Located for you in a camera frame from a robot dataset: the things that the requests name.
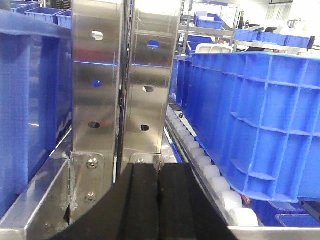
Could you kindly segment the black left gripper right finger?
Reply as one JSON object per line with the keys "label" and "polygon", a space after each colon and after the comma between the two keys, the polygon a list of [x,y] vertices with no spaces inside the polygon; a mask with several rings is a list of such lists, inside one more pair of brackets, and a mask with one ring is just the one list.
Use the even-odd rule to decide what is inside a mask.
{"label": "black left gripper right finger", "polygon": [[235,240],[199,186],[189,164],[165,164],[159,172],[161,240]]}

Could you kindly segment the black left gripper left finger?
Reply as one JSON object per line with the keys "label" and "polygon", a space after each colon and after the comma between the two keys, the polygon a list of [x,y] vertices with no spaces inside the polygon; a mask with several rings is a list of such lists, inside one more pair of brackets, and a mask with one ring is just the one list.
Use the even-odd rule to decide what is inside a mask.
{"label": "black left gripper left finger", "polygon": [[156,240],[158,173],[153,164],[130,163],[103,198],[54,240]]}

